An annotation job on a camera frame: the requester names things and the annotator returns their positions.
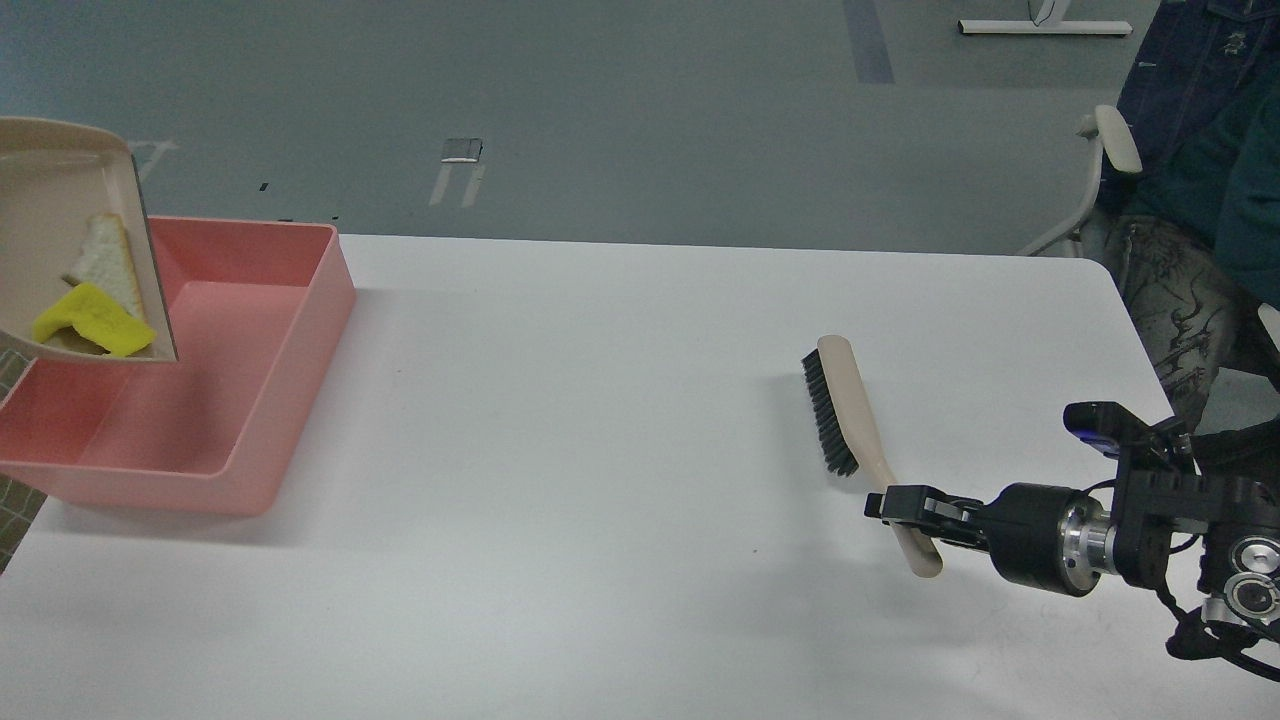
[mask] patterned pants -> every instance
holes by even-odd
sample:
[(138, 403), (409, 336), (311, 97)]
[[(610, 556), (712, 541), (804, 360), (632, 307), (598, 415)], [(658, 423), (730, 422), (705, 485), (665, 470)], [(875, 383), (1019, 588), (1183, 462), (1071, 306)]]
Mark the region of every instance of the patterned pants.
[(1097, 258), (1115, 279), (1174, 413), (1194, 432), (1219, 368), (1271, 379), (1280, 354), (1258, 300), (1224, 273), (1194, 234), (1165, 220), (1121, 217)]

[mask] pink plastic bin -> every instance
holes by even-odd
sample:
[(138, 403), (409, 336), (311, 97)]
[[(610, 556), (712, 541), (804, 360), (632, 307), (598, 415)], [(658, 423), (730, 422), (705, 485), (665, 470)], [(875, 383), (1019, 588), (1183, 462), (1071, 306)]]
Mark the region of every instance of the pink plastic bin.
[(32, 363), (0, 405), (0, 473), (68, 502), (265, 512), (356, 301), (338, 233), (150, 225), (178, 363)]

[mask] black bristles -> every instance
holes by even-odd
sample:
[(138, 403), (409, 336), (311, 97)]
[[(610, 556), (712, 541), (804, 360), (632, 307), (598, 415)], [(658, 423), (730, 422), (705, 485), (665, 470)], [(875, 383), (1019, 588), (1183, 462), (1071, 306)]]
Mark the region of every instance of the black bristles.
[(836, 406), (831, 402), (827, 375), (822, 372), (822, 357), (817, 350), (804, 359), (804, 379), (805, 384), (809, 386), (809, 397), (813, 400), (813, 415), (818, 423), (818, 442), (822, 443), (822, 455), (827, 460), (827, 469), (837, 475), (852, 475), (858, 470), (858, 459), (854, 457), (854, 451), (845, 442), (845, 436), (840, 433)]

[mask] wooden brush handle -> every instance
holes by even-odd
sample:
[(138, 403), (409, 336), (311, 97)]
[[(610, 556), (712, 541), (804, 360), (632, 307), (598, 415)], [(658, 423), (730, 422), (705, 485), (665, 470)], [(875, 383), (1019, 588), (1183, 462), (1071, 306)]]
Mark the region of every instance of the wooden brush handle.
[[(854, 451), (858, 468), (867, 470), (877, 488), (884, 492), (888, 486), (896, 484), (897, 479), (884, 459), (879, 429), (876, 427), (876, 416), (872, 414), (872, 404), (867, 397), (863, 377), (858, 372), (854, 348), (847, 340), (840, 336), (824, 336), (818, 340), (818, 356), (822, 359), (824, 369), (838, 368), (835, 375), (842, 380), (832, 382), (832, 375), (827, 375), (827, 389), (836, 409), (840, 434), (845, 437), (845, 443)], [(942, 556), (928, 536), (901, 525), (892, 525), (892, 528), (913, 573), (922, 578), (933, 578), (942, 571)]]

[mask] bread slice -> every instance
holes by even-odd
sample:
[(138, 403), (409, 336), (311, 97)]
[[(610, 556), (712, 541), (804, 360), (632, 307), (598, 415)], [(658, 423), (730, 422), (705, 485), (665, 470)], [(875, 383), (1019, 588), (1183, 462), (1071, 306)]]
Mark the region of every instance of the bread slice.
[(129, 254), (129, 236), (119, 215), (102, 213), (88, 219), (88, 237), (63, 279), (73, 287), (84, 282), (96, 284), (131, 315), (146, 322), (142, 291)]

